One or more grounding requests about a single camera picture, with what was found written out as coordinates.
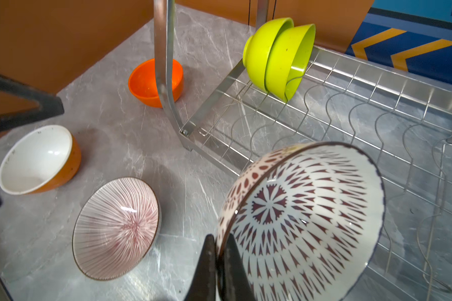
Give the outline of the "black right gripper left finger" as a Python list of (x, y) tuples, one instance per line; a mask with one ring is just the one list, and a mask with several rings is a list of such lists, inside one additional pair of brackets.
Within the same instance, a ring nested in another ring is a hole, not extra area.
[(215, 281), (215, 239), (212, 234), (208, 234), (203, 242), (198, 264), (184, 301), (215, 301)]

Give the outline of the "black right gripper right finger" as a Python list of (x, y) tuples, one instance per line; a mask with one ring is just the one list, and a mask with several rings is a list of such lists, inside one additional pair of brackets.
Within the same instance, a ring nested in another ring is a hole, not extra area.
[(233, 235), (220, 256), (220, 299), (255, 300)]

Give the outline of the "white maroon patterned bowl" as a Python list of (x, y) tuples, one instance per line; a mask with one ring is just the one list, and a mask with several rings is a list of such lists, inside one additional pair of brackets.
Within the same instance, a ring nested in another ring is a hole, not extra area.
[(218, 219), (216, 252), (235, 239), (256, 300), (342, 300), (375, 252), (385, 187), (344, 142), (294, 144), (248, 165)]

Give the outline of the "lime green bowl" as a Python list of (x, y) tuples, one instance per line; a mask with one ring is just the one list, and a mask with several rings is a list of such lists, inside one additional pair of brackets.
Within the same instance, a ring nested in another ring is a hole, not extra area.
[(316, 25), (284, 30), (276, 38), (266, 69), (267, 91), (283, 102), (295, 95), (308, 67), (316, 36)]
[(280, 18), (266, 22), (246, 42), (242, 63), (251, 82), (267, 92), (266, 69), (272, 47), (283, 31), (294, 26), (291, 18)]

